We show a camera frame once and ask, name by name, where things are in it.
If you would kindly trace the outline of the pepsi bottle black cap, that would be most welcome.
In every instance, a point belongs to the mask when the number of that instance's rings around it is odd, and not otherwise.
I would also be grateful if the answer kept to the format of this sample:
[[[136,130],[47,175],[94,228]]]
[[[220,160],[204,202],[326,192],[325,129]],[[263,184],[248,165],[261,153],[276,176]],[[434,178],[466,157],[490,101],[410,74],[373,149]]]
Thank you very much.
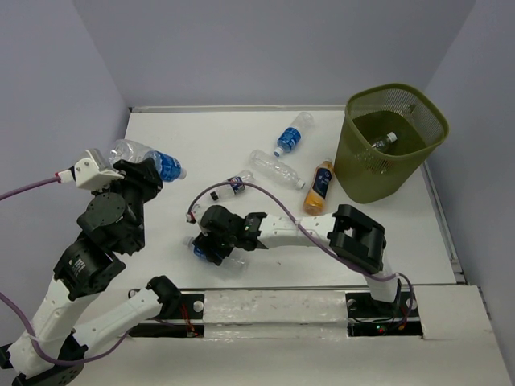
[[[250,170],[242,170],[233,177],[227,179],[228,184],[221,185],[212,190],[209,195],[213,201],[231,199],[233,196],[245,192],[245,183],[253,183],[254,176]]]

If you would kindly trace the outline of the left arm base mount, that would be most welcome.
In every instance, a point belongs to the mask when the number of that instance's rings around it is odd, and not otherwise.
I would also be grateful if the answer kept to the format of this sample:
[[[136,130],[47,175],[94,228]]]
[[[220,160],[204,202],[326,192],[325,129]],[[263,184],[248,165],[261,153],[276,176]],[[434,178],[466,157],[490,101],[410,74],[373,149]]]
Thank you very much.
[[[183,293],[178,307],[169,316],[140,322],[129,335],[132,338],[203,338],[204,306],[204,293]]]

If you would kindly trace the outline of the clear crushed bottle white cap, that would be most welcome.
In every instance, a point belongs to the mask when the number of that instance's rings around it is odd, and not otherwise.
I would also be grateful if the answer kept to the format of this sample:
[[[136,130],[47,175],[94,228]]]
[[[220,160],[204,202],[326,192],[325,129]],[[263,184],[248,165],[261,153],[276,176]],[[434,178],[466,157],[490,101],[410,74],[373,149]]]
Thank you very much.
[[[377,140],[374,140],[371,147],[385,153],[397,140],[397,134],[395,132],[389,132],[386,135],[380,136]]]

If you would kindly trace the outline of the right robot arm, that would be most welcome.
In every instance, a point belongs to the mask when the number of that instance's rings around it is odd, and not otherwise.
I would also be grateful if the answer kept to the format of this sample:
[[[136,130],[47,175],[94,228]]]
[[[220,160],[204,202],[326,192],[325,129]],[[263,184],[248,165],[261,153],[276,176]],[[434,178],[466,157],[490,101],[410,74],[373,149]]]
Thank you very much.
[[[391,314],[400,304],[400,282],[385,257],[385,228],[351,205],[336,212],[296,220],[252,212],[244,217],[221,205],[194,205],[187,222],[200,234],[194,245],[207,260],[221,265],[235,248],[252,252],[281,247],[317,247],[364,276],[370,305],[380,315]]]

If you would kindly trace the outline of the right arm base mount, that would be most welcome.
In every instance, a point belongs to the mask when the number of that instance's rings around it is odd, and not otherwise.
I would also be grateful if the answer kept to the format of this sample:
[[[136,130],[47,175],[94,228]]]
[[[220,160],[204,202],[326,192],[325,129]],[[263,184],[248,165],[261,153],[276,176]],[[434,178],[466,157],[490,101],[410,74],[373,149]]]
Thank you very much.
[[[402,291],[394,303],[375,301],[367,292],[345,294],[350,337],[423,337],[416,299],[410,312],[410,293]]]

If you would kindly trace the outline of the orange juice bottle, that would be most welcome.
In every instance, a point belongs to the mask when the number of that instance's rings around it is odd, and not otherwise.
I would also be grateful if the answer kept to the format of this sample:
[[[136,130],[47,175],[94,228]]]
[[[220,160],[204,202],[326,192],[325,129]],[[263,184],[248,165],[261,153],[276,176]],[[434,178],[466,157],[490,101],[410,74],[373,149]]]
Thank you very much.
[[[303,201],[303,211],[310,216],[318,216],[326,207],[326,198],[334,175],[333,162],[325,159],[315,169],[310,189]]]

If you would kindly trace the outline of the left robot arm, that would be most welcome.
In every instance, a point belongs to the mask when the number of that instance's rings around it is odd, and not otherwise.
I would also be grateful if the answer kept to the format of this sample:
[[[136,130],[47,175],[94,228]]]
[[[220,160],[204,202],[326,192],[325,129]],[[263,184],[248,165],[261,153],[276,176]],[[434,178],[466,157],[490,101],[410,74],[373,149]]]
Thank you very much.
[[[81,232],[53,269],[47,293],[32,319],[6,296],[25,331],[1,348],[1,367],[13,369],[15,385],[67,385],[84,365],[111,354],[130,330],[151,318],[168,318],[181,292],[165,276],[153,277],[132,298],[79,325],[86,309],[126,267],[119,256],[145,246],[144,205],[163,188],[152,160],[118,161],[92,168],[93,200],[77,223]]]

